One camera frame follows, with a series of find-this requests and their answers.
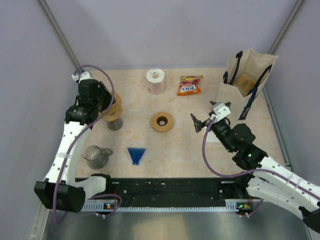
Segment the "orange snack bag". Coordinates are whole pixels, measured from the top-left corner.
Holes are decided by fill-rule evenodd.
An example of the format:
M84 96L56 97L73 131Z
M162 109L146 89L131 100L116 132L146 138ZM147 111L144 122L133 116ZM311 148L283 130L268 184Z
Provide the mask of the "orange snack bag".
M199 87L199 83L203 79L203 77L203 75L181 76L177 95L188 96L200 94L202 90Z

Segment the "brown box in bag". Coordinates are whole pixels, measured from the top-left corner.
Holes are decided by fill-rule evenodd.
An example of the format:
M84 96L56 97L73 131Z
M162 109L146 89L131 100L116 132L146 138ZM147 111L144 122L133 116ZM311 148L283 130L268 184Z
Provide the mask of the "brown box in bag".
M247 74L242 74L234 83L234 86L239 90L243 97L246 97L248 93L256 84L256 80Z

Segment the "cream canvas tote bag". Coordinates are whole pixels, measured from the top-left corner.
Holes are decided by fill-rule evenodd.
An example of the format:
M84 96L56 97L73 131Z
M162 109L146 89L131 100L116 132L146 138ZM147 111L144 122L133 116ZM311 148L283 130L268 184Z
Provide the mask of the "cream canvas tote bag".
M215 100L231 103L228 116L231 122L246 119L277 59L277 55L261 54L252 48L241 50L228 59Z

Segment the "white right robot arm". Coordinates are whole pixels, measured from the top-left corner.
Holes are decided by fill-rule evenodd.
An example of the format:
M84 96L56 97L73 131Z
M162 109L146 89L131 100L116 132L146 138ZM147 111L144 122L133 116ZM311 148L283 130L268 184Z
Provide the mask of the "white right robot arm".
M195 131L205 129L204 136L213 132L242 172L234 177L248 176L233 185L239 198L247 195L266 200L300 218L315 232L320 231L320 187L288 170L265 151L254 145L255 135L245 124L231 127L228 116L231 103L211 102L211 111L205 121L191 115Z

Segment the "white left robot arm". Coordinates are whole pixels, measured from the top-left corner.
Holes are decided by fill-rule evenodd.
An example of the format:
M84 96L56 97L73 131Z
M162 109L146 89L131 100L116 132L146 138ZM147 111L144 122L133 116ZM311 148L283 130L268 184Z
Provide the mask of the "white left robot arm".
M54 161L43 181L37 181L34 192L47 209L79 213L86 200L98 194L109 198L114 191L107 176L96 174L76 181L76 170L92 123L112 103L106 86L96 79L78 83L75 103L65 113L63 135Z

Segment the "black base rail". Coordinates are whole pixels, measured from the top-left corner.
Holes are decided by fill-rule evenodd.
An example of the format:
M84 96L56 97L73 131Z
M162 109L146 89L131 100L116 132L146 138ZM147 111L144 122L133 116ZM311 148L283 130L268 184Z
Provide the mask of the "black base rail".
M209 207L226 200L248 200L234 178L111 178L103 194L117 194L125 207Z

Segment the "brown paper coffee filter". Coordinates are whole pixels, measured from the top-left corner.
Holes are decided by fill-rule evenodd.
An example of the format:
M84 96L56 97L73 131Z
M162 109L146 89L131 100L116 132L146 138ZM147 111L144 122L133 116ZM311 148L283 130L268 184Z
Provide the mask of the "brown paper coffee filter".
M110 112L114 113L116 112L118 109L120 109L122 107L122 99L121 96L115 92L114 94L114 103L112 104L111 108L110 108Z

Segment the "white toilet paper roll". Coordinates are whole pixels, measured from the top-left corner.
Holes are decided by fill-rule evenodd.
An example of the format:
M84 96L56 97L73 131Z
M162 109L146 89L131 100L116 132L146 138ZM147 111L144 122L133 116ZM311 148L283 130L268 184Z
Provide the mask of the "white toilet paper roll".
M162 94L166 89L165 72L159 68L149 69L146 73L148 91L153 95Z

